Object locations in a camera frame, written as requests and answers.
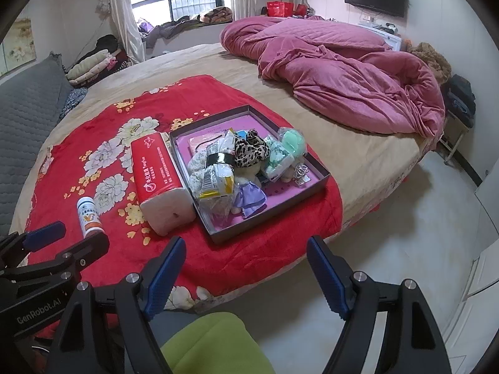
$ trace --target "white bottle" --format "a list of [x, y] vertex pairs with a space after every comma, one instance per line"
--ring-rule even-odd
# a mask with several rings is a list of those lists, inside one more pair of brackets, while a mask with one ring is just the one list
[[80, 198], [76, 203], [76, 209], [78, 210], [78, 218], [84, 238], [97, 232], [104, 232], [93, 198]]

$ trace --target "pink blanket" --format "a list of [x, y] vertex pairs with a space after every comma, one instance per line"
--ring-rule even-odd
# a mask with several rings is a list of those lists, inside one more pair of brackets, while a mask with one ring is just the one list
[[362, 131], [438, 138], [445, 109], [431, 70], [374, 32], [344, 23], [251, 17], [220, 35], [231, 53], [286, 80], [303, 104]]

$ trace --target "red floral blanket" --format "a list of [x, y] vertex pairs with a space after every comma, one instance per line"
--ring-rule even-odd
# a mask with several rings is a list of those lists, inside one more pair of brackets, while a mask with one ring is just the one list
[[[40, 169], [27, 230], [56, 220], [66, 236], [32, 253], [29, 263], [54, 254], [82, 239], [76, 202], [94, 197], [109, 236], [108, 254], [82, 271], [94, 287], [114, 284], [139, 272], [157, 256], [169, 237], [158, 237], [144, 220], [136, 199], [130, 142], [156, 130], [169, 132], [197, 119], [250, 104], [280, 126], [289, 124], [252, 97], [210, 76], [196, 76], [115, 103], [54, 146]], [[255, 284], [305, 254], [314, 234], [328, 237], [341, 228], [342, 203], [338, 186], [329, 178], [326, 190], [308, 198], [250, 231], [217, 246], [200, 220], [180, 227], [171, 236], [183, 237], [187, 259], [177, 279], [169, 309], [198, 303], [216, 304], [234, 291]]]

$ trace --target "bed sheet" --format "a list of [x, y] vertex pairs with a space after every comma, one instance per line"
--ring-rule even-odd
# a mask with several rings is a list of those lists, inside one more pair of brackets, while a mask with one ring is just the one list
[[[23, 232], [26, 227], [38, 170], [48, 147], [61, 143], [74, 128], [112, 103], [199, 74], [209, 74], [247, 93], [303, 133], [339, 186], [343, 229], [386, 198], [420, 160], [430, 143], [415, 134], [381, 136], [336, 124], [300, 104], [293, 98], [289, 84], [260, 79], [256, 63], [226, 52], [220, 44], [199, 45], [135, 65], [91, 87], [82, 103], [62, 120], [43, 144], [19, 197], [11, 232]], [[216, 304], [235, 298], [254, 285], [226, 294]]]

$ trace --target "floor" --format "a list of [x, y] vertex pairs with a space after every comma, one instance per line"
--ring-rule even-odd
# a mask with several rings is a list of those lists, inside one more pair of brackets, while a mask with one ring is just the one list
[[[363, 270], [376, 281], [416, 280], [443, 330], [463, 293], [472, 260], [491, 244], [477, 237], [481, 206], [475, 189], [460, 168], [445, 166], [430, 152], [378, 211], [330, 248], [353, 270]], [[216, 310], [233, 312], [245, 322], [277, 374], [322, 372], [343, 328], [306, 261]], [[378, 314], [363, 373], [374, 372], [385, 319]]]

